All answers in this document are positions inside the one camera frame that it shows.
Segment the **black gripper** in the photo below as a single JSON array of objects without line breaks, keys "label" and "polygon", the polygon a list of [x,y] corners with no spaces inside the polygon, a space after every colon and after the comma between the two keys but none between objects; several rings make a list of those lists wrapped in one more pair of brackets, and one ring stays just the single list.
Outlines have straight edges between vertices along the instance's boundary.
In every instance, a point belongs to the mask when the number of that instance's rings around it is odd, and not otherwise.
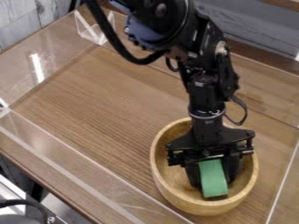
[{"label": "black gripper", "polygon": [[198,163],[222,158],[226,183],[230,184],[242,168],[242,156],[253,153],[249,129],[232,129],[224,126],[222,114],[189,113],[190,127],[166,145],[168,165],[180,165],[193,188],[201,187]]}]

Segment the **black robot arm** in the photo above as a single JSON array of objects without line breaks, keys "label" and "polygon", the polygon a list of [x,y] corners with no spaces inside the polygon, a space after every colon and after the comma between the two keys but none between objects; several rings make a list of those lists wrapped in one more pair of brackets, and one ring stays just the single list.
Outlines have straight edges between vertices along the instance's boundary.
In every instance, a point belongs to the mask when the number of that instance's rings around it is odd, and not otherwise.
[{"label": "black robot arm", "polygon": [[165,150],[168,164],[185,169],[192,187],[201,189],[210,175],[201,169],[205,161],[218,161],[224,181],[230,184],[244,155],[253,152],[254,132],[224,126],[225,103],[241,103],[234,96],[238,75],[233,71],[222,31],[196,9],[193,0],[107,0],[125,14],[127,40],[150,52],[137,58],[126,50],[97,0],[85,0],[87,10],[109,44],[125,60],[146,65],[164,57],[181,76],[189,96],[190,128]]}]

